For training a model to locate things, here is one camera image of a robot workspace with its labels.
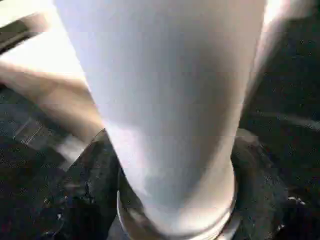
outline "white pipe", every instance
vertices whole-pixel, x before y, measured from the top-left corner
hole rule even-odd
[[[55,2],[146,216],[170,236],[223,227],[264,1]]]

